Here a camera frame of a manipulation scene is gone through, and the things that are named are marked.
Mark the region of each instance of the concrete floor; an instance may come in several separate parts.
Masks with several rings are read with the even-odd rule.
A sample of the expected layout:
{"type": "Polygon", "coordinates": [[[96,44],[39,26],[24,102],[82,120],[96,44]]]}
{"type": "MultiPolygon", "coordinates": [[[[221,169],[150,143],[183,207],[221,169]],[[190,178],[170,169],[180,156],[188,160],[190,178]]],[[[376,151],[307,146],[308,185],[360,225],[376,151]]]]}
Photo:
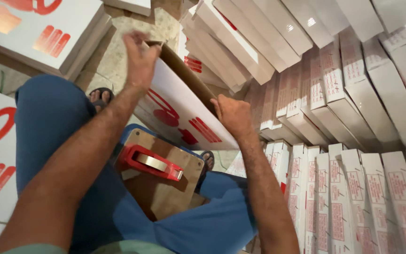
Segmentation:
{"type": "MultiPolygon", "coordinates": [[[[181,0],[152,0],[152,14],[145,17],[122,9],[105,6],[106,13],[112,16],[113,26],[100,42],[90,60],[84,66],[76,85],[86,93],[97,87],[108,87],[119,93],[127,75],[127,59],[122,34],[133,29],[149,32],[151,40],[166,41],[172,49],[177,49],[181,16],[181,0]]],[[[40,71],[0,54],[1,93],[14,97],[16,89],[40,71]]],[[[143,125],[135,116],[129,123],[143,125]]],[[[214,151],[215,171],[225,172],[238,151],[214,151]]]]}

